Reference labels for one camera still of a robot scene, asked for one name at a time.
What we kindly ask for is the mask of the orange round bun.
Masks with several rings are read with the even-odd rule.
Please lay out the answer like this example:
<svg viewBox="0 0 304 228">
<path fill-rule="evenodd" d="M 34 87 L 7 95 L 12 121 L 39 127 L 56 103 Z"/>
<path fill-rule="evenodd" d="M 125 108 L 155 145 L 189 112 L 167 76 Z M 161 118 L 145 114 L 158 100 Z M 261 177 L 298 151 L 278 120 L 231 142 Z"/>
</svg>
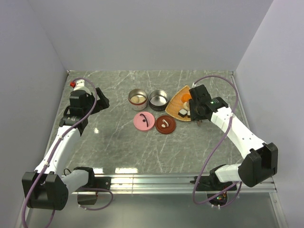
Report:
<svg viewBox="0 0 304 228">
<path fill-rule="evenodd" d="M 190 99 L 191 99 L 191 95 L 188 94 L 188 93 L 184 94 L 184 95 L 181 97 L 181 100 L 182 100 L 183 103 L 189 101 Z"/>
</svg>

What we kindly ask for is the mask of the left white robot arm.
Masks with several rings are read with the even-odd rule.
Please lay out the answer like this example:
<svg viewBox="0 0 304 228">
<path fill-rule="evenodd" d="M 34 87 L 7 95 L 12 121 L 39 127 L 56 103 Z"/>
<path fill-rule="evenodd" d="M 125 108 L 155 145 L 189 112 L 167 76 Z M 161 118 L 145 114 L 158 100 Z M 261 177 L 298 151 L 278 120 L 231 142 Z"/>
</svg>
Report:
<svg viewBox="0 0 304 228">
<path fill-rule="evenodd" d="M 69 102 L 45 158 L 33 172 L 26 172 L 22 177 L 29 208 L 62 210 L 71 193 L 80 188 L 90 191 L 96 185 L 93 168 L 76 167 L 66 177 L 62 177 L 62 173 L 88 124 L 88 117 L 109 108 L 109 99 L 100 88 L 96 88 L 95 95 L 89 94 L 88 89 L 75 89 L 70 93 Z"/>
</svg>

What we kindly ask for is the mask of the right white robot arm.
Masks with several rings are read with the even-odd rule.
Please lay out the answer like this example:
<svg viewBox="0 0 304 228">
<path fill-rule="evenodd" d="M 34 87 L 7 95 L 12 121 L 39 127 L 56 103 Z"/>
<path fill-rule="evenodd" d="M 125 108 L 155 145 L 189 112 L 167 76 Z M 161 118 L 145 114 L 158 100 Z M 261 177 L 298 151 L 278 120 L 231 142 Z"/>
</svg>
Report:
<svg viewBox="0 0 304 228">
<path fill-rule="evenodd" d="M 277 174 L 278 148 L 254 135 L 233 113 L 221 98 L 211 98 L 204 85 L 190 89 L 190 117 L 193 121 L 209 120 L 227 134 L 240 152 L 241 164 L 220 165 L 199 180 L 199 187 L 206 191 L 223 190 L 233 182 L 248 187 Z"/>
</svg>

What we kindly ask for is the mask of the beige bun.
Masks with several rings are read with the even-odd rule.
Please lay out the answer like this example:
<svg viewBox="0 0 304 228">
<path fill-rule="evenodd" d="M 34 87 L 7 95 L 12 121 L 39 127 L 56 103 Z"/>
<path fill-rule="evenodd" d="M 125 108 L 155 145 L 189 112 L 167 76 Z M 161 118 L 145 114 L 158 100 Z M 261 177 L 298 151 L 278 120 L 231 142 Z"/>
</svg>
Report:
<svg viewBox="0 0 304 228">
<path fill-rule="evenodd" d="M 133 102 L 133 103 L 138 103 L 138 96 L 133 96 L 130 100 L 131 100 L 131 102 Z"/>
<path fill-rule="evenodd" d="M 188 101 L 186 101 L 184 104 L 183 104 L 183 109 L 189 111 L 190 110 L 190 104 Z"/>
<path fill-rule="evenodd" d="M 145 102 L 145 100 L 146 100 L 146 98 L 141 96 L 138 98 L 138 103 L 143 103 L 143 102 Z"/>
</svg>

